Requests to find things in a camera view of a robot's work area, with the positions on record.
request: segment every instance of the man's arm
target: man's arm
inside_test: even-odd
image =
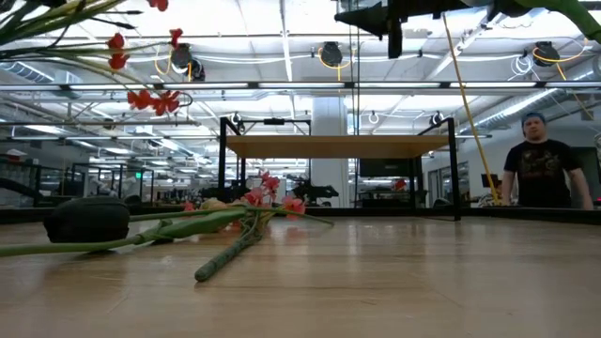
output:
[[[582,167],[574,155],[572,148],[568,145],[565,146],[563,153],[563,169],[567,172],[570,180],[576,185],[576,190],[582,198],[582,208],[585,210],[593,210],[593,199],[589,192],[589,184],[586,182],[586,177],[582,172]]]
[[[514,179],[516,173],[505,170],[503,173],[503,184],[501,185],[502,203],[504,206],[511,206],[511,193],[514,189]]]
[[[589,184],[586,182],[586,177],[582,169],[574,169],[568,172],[570,180],[576,185],[576,189],[582,198],[582,208],[585,210],[593,210],[593,199],[589,192]]]
[[[515,148],[509,150],[503,172],[503,183],[501,185],[501,202],[504,206],[511,206],[511,193],[514,189],[518,163],[518,151]]]

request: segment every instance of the man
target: man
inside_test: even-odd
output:
[[[547,139],[545,117],[538,113],[522,116],[522,131],[526,141],[513,147],[505,161],[503,204],[510,205],[517,175],[518,203],[522,207],[571,207],[565,170],[582,197],[582,208],[592,210],[593,200],[580,165],[568,145]]]

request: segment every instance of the graphic print on shirt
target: graphic print on shirt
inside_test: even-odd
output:
[[[562,163],[559,155],[548,150],[528,149],[522,152],[520,167],[524,178],[555,177],[561,171]]]

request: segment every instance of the fluorescent light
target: fluorescent light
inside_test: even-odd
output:
[[[56,84],[0,84],[0,91],[49,91],[49,90],[63,90]]]
[[[556,87],[556,88],[578,88],[578,87],[601,87],[601,82],[593,82],[593,81],[558,81],[558,82],[548,82],[547,87]]]
[[[143,84],[71,84],[71,90],[142,90],[146,89]]]
[[[75,143],[77,143],[80,146],[87,146],[87,147],[96,147],[94,145],[90,145],[88,142],[84,142],[84,141],[74,141]]]
[[[217,136],[169,136],[172,140],[214,140]]]
[[[261,83],[259,88],[344,88],[344,83]]]
[[[162,140],[161,144],[171,150],[179,150],[179,146],[171,140]]]
[[[487,134],[487,135],[478,135],[478,138],[491,138],[492,135]],[[472,138],[476,138],[474,135],[456,135],[455,136],[456,139],[472,139]]]
[[[390,179],[366,179],[363,183],[393,183]]]
[[[110,136],[68,136],[68,140],[110,140]]]
[[[53,136],[17,136],[10,139],[15,141],[58,141],[60,137]]]
[[[193,84],[164,84],[165,89],[226,89],[226,88],[247,88],[247,83],[193,83]]]
[[[361,88],[438,88],[440,83],[356,83]]]
[[[125,154],[130,153],[130,151],[128,149],[122,149],[122,148],[104,148],[104,150],[106,150],[108,152],[112,152],[114,154],[119,154],[119,155],[125,155]]]
[[[525,88],[534,87],[536,82],[472,82],[464,83],[466,88]],[[451,88],[458,88],[459,83],[452,83]]]
[[[63,131],[60,128],[57,127],[53,127],[53,126],[37,126],[37,125],[33,125],[33,126],[25,126],[26,128],[30,129],[30,130],[34,130],[34,131],[41,131],[41,132],[48,132],[48,133],[53,133],[53,134],[61,134],[65,131]]]
[[[117,136],[117,140],[161,140],[162,136]]]

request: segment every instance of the ceiling light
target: ceiling light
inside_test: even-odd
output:
[[[546,87],[556,87],[556,88],[601,87],[601,82],[559,81],[559,82],[548,82],[546,84]]]
[[[261,83],[259,88],[344,88],[344,83]]]
[[[15,136],[15,137],[8,137],[8,139],[15,140],[15,141],[58,141],[58,140],[60,140],[60,137],[53,137],[53,136]]]
[[[146,89],[143,84],[72,84],[71,90],[142,90]]]
[[[76,140],[76,141],[73,141],[73,142],[75,142],[76,144],[78,144],[78,145],[80,145],[80,146],[96,147],[96,146],[94,146],[94,145],[90,145],[88,142],[84,142],[84,141],[77,141],[77,140]]]
[[[164,84],[165,89],[226,89],[226,88],[247,88],[247,83],[193,83],[193,84]]]
[[[464,83],[466,88],[526,88],[534,87],[536,82],[472,82]],[[451,88],[458,88],[459,83],[452,83]]]
[[[360,88],[438,88],[440,83],[356,83],[355,87]]]
[[[173,142],[173,141],[171,141],[171,140],[162,140],[162,141],[161,141],[161,144],[162,144],[164,147],[167,147],[167,148],[169,148],[169,149],[171,149],[171,150],[174,150],[174,151],[177,151],[177,150],[179,150],[179,146],[178,146],[178,145],[176,145],[176,143],[175,143],[175,142]]]
[[[68,140],[110,140],[111,136],[68,136]]]
[[[125,155],[125,154],[130,153],[130,151],[128,149],[122,149],[122,148],[104,148],[104,150],[106,150],[108,152],[112,152],[114,154],[119,154],[119,155]]]
[[[59,85],[56,84],[8,84],[1,85],[0,91],[49,91],[49,90],[63,90]]]
[[[30,129],[30,130],[34,130],[34,131],[41,131],[41,132],[48,132],[48,133],[53,133],[53,134],[61,134],[63,132],[65,132],[64,130],[57,128],[57,127],[52,127],[52,126],[25,126],[26,128]]]

